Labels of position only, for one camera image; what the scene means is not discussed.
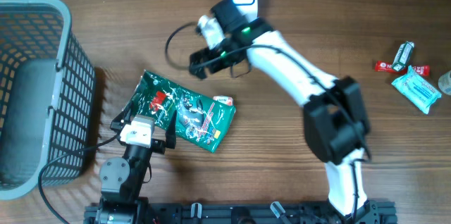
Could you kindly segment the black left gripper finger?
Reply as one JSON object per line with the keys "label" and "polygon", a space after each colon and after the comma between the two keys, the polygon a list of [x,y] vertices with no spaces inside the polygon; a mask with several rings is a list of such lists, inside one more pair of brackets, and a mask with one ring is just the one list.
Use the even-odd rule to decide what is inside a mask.
{"label": "black left gripper finger", "polygon": [[166,148],[174,149],[176,146],[176,120],[177,120],[177,111],[173,112],[173,115],[171,117],[171,121],[168,125],[168,128],[165,133],[166,137]]}
{"label": "black left gripper finger", "polygon": [[126,124],[130,124],[132,116],[133,101],[129,101],[122,111],[112,120],[110,129],[121,132]]}

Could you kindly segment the green 3M gloves packet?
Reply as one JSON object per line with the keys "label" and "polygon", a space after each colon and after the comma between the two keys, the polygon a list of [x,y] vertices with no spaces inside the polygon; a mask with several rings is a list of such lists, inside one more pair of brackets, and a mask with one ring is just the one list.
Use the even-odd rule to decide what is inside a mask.
{"label": "green 3M gloves packet", "polygon": [[225,138],[236,108],[187,89],[151,71],[144,71],[129,102],[131,115],[147,116],[155,126],[167,130],[171,118],[175,133],[214,153]]}

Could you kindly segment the orange white small carton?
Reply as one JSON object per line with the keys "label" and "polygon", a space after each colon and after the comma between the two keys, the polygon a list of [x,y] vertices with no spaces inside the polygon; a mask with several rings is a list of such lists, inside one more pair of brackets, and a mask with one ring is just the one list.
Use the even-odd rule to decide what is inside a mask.
{"label": "orange white small carton", "polygon": [[228,105],[228,106],[232,106],[233,105],[233,98],[232,97],[228,97],[228,96],[214,96],[213,97],[214,101],[219,101],[222,104]]}

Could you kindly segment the red Nescafe stick sachet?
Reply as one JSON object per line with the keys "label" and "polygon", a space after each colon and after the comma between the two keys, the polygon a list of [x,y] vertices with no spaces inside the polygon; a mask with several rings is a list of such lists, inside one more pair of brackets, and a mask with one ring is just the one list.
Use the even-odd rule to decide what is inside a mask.
{"label": "red Nescafe stick sachet", "polygon": [[[397,75],[404,75],[407,73],[409,66],[404,67],[402,70],[396,71],[392,69],[391,63],[383,61],[377,61],[374,70],[376,72],[392,73]],[[430,75],[430,66],[412,66],[412,69],[422,77],[428,77]]]}

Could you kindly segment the green white gum pack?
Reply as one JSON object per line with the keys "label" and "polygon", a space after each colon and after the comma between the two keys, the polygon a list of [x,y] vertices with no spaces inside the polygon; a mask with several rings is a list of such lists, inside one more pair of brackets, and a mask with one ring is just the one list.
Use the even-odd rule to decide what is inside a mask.
{"label": "green white gum pack", "polygon": [[392,69],[394,71],[400,72],[407,66],[409,59],[413,53],[414,47],[415,44],[413,42],[405,42],[404,44],[400,45],[400,48],[397,50],[395,59],[392,64]]}

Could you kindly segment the teal wet wipes packet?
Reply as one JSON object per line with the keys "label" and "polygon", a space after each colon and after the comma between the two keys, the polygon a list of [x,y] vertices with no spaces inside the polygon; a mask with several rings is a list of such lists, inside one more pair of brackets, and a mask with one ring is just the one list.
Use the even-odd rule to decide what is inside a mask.
{"label": "teal wet wipes packet", "polygon": [[431,106],[442,97],[442,94],[412,66],[409,66],[407,73],[396,78],[391,85],[426,115],[429,114]]}

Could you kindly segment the green lid seasoning jar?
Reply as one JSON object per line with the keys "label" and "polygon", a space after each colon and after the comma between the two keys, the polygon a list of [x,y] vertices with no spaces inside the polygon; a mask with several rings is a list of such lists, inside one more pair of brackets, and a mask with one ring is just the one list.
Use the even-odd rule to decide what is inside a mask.
{"label": "green lid seasoning jar", "polygon": [[446,95],[451,95],[451,71],[447,71],[438,79],[438,87]]}

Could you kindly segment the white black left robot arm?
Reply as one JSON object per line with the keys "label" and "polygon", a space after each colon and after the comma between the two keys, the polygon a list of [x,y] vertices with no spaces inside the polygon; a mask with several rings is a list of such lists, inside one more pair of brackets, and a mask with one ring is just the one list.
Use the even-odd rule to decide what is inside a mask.
{"label": "white black left robot arm", "polygon": [[109,158],[102,165],[101,198],[97,207],[86,208],[85,223],[158,223],[159,218],[148,198],[140,196],[147,173],[151,173],[153,153],[164,154],[176,146],[177,113],[173,112],[165,140],[154,139],[154,121],[141,115],[132,115],[130,102],[113,119],[110,128],[118,133],[125,146],[122,157]]}

